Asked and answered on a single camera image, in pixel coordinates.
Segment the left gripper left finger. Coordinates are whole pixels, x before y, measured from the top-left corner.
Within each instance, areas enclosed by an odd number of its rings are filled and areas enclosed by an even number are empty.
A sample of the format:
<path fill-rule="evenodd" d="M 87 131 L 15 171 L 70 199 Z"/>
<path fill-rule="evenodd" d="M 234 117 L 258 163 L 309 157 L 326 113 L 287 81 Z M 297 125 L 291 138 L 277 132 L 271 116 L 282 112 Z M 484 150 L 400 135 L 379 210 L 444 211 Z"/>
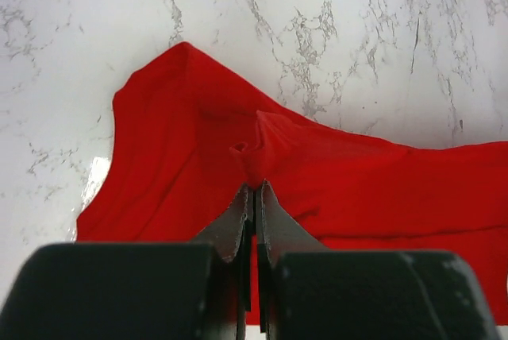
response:
<path fill-rule="evenodd" d="M 39 248 L 2 307 L 2 338 L 244 338 L 252 200 L 242 186 L 187 242 Z"/>

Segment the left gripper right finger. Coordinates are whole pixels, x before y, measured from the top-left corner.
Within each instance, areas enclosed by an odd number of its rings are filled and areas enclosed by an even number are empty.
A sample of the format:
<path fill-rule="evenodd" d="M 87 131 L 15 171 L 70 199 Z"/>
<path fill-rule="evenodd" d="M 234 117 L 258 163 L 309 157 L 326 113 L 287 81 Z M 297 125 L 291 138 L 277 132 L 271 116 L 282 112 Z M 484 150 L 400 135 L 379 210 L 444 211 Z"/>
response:
<path fill-rule="evenodd" d="M 260 329 L 269 339 L 497 339 L 471 267 L 445 251 L 329 249 L 256 190 Z"/>

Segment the plain red t-shirt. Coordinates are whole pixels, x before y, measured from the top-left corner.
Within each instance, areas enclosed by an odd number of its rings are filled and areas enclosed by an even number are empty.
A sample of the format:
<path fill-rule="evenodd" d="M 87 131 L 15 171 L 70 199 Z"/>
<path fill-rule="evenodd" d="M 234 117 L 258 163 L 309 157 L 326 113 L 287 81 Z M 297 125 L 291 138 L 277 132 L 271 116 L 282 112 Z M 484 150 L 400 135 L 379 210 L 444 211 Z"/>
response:
<path fill-rule="evenodd" d="M 186 241 L 243 184 L 333 249 L 443 249 L 507 323 L 507 144 L 417 149 L 313 122 L 186 42 L 114 96 L 114 152 L 80 241 Z"/>

